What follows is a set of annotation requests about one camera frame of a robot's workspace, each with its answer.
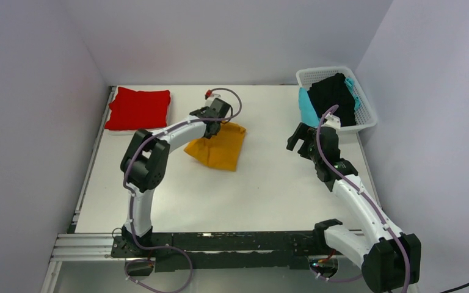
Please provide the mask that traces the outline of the yellow t shirt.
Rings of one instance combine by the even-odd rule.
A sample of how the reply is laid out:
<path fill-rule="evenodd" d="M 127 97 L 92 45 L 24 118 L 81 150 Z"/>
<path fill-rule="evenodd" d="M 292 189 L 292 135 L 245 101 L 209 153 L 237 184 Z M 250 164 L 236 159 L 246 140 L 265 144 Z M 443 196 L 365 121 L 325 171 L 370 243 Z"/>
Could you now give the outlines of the yellow t shirt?
<path fill-rule="evenodd" d="M 246 131 L 236 123 L 223 124 L 215 136 L 191 141 L 184 152 L 206 167 L 235 172 Z"/>

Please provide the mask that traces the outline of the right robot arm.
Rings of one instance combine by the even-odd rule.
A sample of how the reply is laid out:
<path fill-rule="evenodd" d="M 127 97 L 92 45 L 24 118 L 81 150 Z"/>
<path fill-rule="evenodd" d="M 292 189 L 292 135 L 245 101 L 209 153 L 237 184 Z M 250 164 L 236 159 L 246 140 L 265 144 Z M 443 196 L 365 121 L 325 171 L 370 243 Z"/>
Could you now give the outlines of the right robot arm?
<path fill-rule="evenodd" d="M 421 241 L 406 234 L 378 207 L 352 163 L 341 156 L 339 137 L 328 126 L 299 123 L 287 140 L 287 150 L 303 144 L 298 154 L 314 163 L 317 177 L 361 224 L 363 236 L 342 221 L 325 220 L 314 226 L 312 245 L 319 253 L 334 249 L 361 269 L 373 292 L 408 289 L 420 279 Z"/>

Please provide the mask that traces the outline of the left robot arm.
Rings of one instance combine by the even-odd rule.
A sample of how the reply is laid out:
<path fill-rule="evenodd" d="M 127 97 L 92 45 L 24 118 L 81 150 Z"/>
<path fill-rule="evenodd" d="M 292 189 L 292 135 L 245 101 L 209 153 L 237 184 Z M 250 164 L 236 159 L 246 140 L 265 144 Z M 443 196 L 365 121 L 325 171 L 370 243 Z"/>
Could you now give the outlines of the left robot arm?
<path fill-rule="evenodd" d="M 153 195 L 164 179 L 169 155 L 195 140 L 211 137 L 220 131 L 221 122 L 233 113 L 230 104 L 209 98 L 205 106 L 194 110 L 178 123 L 156 131 L 136 131 L 120 163 L 123 187 L 129 192 L 127 219 L 122 237 L 135 256 L 146 255 L 151 248 L 151 209 Z"/>

